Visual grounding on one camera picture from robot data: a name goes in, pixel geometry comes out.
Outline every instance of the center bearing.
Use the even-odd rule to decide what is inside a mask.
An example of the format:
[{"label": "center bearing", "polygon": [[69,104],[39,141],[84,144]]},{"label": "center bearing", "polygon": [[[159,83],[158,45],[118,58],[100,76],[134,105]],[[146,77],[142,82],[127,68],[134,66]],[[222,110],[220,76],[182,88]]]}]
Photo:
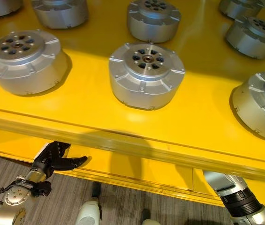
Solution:
[{"label": "center bearing", "polygon": [[146,63],[150,63],[150,62],[153,62],[154,61],[154,58],[151,56],[151,55],[144,55],[142,57],[143,61],[146,62]]}]

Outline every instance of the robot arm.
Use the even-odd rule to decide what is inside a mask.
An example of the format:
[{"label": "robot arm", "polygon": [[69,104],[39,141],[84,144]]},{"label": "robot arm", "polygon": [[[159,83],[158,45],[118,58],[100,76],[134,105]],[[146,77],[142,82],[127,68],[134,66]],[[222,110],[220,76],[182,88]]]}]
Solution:
[{"label": "robot arm", "polygon": [[40,195],[48,196],[51,183],[46,181],[54,170],[72,170],[88,158],[62,158],[70,144],[52,142],[36,155],[32,168],[25,177],[17,177],[8,187],[1,188],[4,194],[0,207],[0,225],[22,225],[26,212]]},{"label": "robot arm", "polygon": [[258,202],[243,178],[212,171],[203,174],[229,211],[234,225],[265,225],[265,206]]}]

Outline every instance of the yellow tabletop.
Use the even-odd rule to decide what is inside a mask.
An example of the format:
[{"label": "yellow tabletop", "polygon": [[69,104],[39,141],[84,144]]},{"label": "yellow tabletop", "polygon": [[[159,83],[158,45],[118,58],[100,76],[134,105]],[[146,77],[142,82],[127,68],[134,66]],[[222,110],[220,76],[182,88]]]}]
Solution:
[{"label": "yellow tabletop", "polygon": [[[155,111],[123,105],[110,88],[110,54],[138,42],[126,27],[128,0],[88,1],[89,21],[69,30],[42,27],[24,2],[19,12],[0,18],[0,37],[13,30],[51,32],[72,69],[43,95],[20,97],[0,87],[0,129],[265,180],[265,140],[246,130],[229,106],[232,89],[265,71],[265,60],[225,42],[233,21],[218,11],[219,1],[170,1],[182,21],[161,45],[176,51],[186,75],[172,101]],[[259,17],[265,20],[265,8]]]}]

